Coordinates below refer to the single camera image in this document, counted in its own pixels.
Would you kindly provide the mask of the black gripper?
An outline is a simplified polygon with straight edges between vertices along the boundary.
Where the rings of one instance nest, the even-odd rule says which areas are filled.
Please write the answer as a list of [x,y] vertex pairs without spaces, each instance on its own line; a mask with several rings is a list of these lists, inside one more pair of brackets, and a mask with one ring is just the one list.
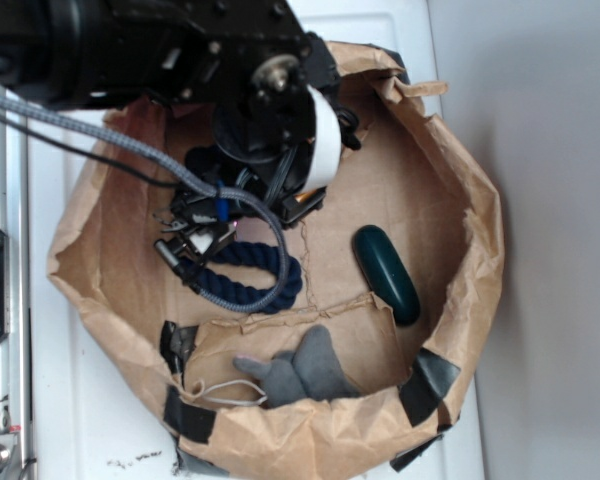
[[251,75],[246,100],[213,115],[217,178],[259,198],[283,225],[321,208],[358,117],[338,99],[341,77],[326,43],[308,35],[299,55],[277,53]]

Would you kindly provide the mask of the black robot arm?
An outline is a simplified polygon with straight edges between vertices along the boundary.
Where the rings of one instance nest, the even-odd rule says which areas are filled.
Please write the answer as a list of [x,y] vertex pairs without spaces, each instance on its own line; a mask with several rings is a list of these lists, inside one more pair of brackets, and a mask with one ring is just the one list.
[[284,1],[0,1],[0,85],[53,110],[213,107],[187,167],[284,226],[320,207],[358,119],[325,42]]

